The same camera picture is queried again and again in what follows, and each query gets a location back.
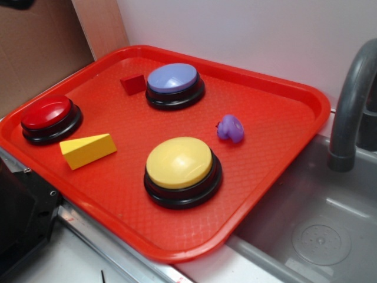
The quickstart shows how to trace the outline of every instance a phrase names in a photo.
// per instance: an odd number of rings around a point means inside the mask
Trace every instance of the cardboard box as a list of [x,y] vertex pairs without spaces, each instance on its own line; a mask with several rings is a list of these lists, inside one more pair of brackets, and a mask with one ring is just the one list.
[[0,117],[93,61],[71,0],[0,6]]

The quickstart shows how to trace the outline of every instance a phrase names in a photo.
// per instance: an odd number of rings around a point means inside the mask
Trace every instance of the yellow wedge block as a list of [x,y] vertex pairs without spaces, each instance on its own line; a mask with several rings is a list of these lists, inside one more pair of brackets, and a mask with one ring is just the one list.
[[110,134],[62,141],[60,149],[72,170],[117,151]]

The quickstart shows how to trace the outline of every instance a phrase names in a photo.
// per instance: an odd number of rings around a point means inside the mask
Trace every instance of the plastic tray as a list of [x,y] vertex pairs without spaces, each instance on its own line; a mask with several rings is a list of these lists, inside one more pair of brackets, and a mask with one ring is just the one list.
[[[164,64],[197,68],[206,93],[177,111],[151,108],[144,93],[129,96],[120,79]],[[63,94],[84,115],[69,139],[110,133],[116,153],[72,171],[59,144],[33,146],[20,116],[33,101]],[[306,85],[148,46],[115,51],[13,111],[0,123],[0,146],[39,173],[79,208],[145,256],[176,263],[222,245],[327,120],[330,105]],[[222,141],[216,125],[234,114],[245,129],[239,144]],[[183,210],[154,204],[143,185],[149,152],[161,142],[192,136],[206,142],[223,166],[223,183],[205,204]]]

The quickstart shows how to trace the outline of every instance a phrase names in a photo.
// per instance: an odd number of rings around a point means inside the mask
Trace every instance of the purple rubber toy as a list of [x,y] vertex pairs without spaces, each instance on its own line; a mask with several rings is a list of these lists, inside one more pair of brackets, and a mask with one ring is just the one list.
[[217,135],[222,140],[231,138],[233,143],[239,143],[244,136],[241,122],[233,115],[225,115],[223,121],[217,125]]

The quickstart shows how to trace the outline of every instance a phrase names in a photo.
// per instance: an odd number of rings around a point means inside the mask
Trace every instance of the sink basin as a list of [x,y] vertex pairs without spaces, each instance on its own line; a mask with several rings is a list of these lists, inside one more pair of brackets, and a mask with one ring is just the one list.
[[328,144],[316,136],[234,234],[295,282],[376,282],[376,154],[358,149],[352,171],[333,172]]

